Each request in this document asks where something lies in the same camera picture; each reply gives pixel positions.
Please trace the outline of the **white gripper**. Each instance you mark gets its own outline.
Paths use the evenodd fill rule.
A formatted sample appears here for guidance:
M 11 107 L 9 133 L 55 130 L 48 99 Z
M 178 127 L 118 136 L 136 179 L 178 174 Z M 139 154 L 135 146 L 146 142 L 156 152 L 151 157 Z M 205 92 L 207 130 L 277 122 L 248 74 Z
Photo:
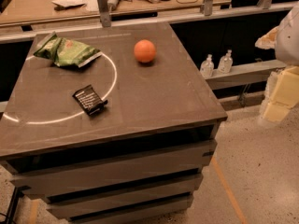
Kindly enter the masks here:
M 276 45 L 278 27 L 261 36 L 255 47 L 273 49 Z M 278 82 L 268 100 L 263 100 L 260 108 L 262 119 L 270 122 L 281 122 L 299 102 L 299 67 L 289 67 L 278 75 Z

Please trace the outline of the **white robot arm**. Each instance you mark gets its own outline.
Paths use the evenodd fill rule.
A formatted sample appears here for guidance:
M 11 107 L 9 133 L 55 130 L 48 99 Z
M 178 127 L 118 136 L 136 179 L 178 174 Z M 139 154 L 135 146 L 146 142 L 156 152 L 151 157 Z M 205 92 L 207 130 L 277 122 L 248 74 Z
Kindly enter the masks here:
M 296 5 L 279 26 L 260 37 L 255 46 L 274 49 L 276 59 L 286 67 L 267 79 L 260 122 L 279 124 L 299 103 L 299 6 Z

